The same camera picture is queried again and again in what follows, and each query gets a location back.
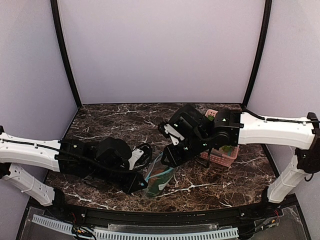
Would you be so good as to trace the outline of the brown fried food piece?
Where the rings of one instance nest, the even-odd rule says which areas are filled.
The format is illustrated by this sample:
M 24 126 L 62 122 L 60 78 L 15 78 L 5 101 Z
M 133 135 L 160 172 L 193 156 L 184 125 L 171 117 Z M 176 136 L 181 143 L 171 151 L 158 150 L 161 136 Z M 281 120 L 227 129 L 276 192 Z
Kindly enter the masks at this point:
M 157 170 L 153 171 L 153 172 L 150 174 L 150 176 L 152 177 L 152 176 L 161 174 L 161 173 L 163 173 L 163 172 L 164 172 L 163 169 L 157 169 Z

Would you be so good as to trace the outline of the clear zip top bag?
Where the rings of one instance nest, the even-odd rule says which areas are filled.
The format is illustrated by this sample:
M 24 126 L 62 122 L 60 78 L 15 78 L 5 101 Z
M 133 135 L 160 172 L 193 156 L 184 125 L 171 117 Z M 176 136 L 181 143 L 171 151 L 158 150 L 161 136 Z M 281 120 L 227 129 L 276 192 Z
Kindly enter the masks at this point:
M 157 197 L 174 177 L 175 168 L 162 164 L 163 157 L 167 160 L 161 152 L 148 167 L 144 175 L 148 186 L 143 190 L 142 199 Z

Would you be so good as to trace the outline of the green cucumber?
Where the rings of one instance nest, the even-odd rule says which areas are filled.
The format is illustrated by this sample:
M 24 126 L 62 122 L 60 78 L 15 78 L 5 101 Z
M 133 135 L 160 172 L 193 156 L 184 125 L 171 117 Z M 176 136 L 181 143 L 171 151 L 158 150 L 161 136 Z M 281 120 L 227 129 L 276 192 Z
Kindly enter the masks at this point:
M 147 198 L 154 198 L 160 194 L 167 186 L 167 184 L 172 179 L 172 175 L 159 175 L 151 177 L 148 180 L 148 187 L 146 189 L 146 197 Z

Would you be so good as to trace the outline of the pink plastic basket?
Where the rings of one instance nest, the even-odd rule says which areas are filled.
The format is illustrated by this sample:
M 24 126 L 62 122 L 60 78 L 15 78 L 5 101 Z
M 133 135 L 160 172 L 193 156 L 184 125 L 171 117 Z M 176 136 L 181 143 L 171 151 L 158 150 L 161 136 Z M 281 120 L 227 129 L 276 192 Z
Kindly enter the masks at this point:
M 208 109 L 205 113 L 205 116 L 207 117 L 208 115 L 213 115 L 216 116 L 218 111 L 213 110 L 213 109 Z M 210 153 L 209 160 L 212 163 L 224 166 L 224 167 L 230 167 L 232 163 L 237 159 L 238 153 L 239 153 L 239 148 L 240 146 L 234 146 L 233 151 L 230 154 L 225 154 L 222 150 L 216 150 L 212 149 Z M 208 160 L 208 153 L 209 151 L 202 152 L 200 154 L 200 158 L 203 160 Z

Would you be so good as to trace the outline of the green grape bunch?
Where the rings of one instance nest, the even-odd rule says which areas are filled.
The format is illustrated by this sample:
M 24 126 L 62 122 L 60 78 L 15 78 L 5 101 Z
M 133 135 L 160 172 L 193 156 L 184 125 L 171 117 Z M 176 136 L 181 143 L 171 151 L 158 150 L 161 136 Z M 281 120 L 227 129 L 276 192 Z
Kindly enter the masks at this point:
M 225 145 L 225 146 L 222 146 L 220 148 L 221 151 L 223 151 L 225 154 L 228 154 L 230 155 L 231 152 L 233 151 L 234 147 L 233 146 L 230 146 L 230 145 Z

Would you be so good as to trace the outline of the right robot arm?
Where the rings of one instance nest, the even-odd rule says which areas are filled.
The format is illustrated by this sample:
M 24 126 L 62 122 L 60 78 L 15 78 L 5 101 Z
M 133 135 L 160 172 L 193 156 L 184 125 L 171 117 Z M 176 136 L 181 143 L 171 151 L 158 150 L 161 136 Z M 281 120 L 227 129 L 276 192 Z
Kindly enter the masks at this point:
M 218 111 L 213 120 L 187 104 L 159 132 L 172 143 L 161 163 L 176 168 L 204 152 L 225 146 L 270 144 L 294 147 L 294 155 L 280 176 L 265 190 L 264 200 L 280 204 L 307 175 L 320 171 L 320 121 L 313 112 L 300 118 L 260 116 L 247 109 Z

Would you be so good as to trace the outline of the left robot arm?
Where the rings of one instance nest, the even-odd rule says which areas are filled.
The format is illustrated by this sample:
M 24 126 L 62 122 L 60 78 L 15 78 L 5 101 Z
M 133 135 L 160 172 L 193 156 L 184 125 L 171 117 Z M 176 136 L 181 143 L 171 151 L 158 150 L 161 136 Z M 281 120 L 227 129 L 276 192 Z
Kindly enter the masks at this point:
M 92 177 L 115 184 L 131 194 L 148 184 L 140 170 L 152 160 L 152 147 L 143 143 L 134 149 L 119 138 L 83 142 L 76 139 L 34 140 L 0 130 L 0 178 L 35 199 L 44 207 L 65 201 L 62 190 L 48 186 L 22 166 L 35 166 L 79 178 Z

